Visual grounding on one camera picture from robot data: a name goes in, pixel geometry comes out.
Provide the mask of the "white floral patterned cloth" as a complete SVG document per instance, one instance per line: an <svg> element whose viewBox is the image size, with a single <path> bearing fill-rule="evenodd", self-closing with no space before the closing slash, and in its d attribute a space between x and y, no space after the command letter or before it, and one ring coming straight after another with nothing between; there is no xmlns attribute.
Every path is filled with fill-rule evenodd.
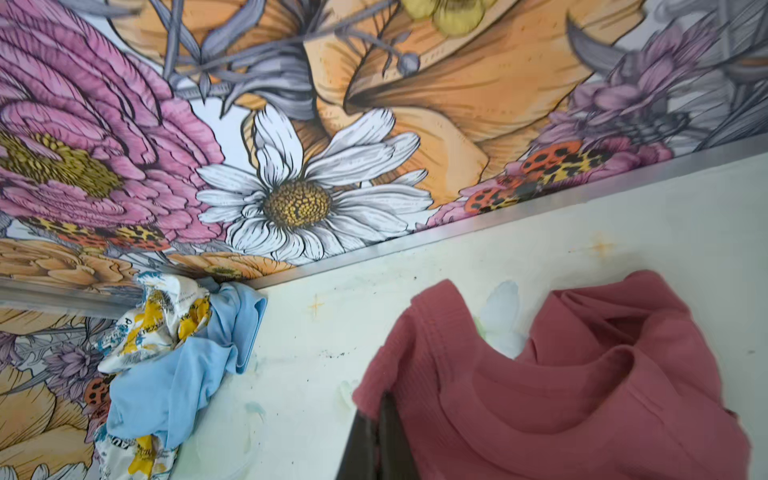
<svg viewBox="0 0 768 480"><path fill-rule="evenodd" d="M111 381L110 404L116 404L117 377L179 347L211 317L210 292L197 281L172 274L142 273L138 307L126 312L96 344L103 354L98 371ZM123 439L104 425L94 433L94 458L102 479L166 479L177 451L155 435Z"/></svg>

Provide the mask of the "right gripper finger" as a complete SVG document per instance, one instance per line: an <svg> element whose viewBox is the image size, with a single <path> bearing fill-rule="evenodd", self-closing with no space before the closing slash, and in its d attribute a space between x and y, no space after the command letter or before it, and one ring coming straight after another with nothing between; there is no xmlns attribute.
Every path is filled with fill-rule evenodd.
<svg viewBox="0 0 768 480"><path fill-rule="evenodd" d="M357 412L337 480L419 480L394 397L387 392L377 420Z"/></svg>

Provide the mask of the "light blue cloth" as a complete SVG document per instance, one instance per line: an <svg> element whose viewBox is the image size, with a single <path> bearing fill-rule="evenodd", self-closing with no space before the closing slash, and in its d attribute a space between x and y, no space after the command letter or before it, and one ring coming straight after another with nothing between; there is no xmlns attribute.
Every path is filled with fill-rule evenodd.
<svg viewBox="0 0 768 480"><path fill-rule="evenodd" d="M179 447L224 376L247 369L267 304L247 285L222 284L212 295L212 317L201 333L111 383L107 433L124 440L153 435L168 449Z"/></svg>

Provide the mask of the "maroon cloth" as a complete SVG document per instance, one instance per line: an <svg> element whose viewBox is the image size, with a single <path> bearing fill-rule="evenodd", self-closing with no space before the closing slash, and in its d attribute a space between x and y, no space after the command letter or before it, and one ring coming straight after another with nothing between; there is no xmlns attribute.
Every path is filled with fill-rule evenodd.
<svg viewBox="0 0 768 480"><path fill-rule="evenodd" d="M744 479L751 445L665 280L550 292L522 352L479 334L457 287L415 296L354 392L391 395L424 479Z"/></svg>

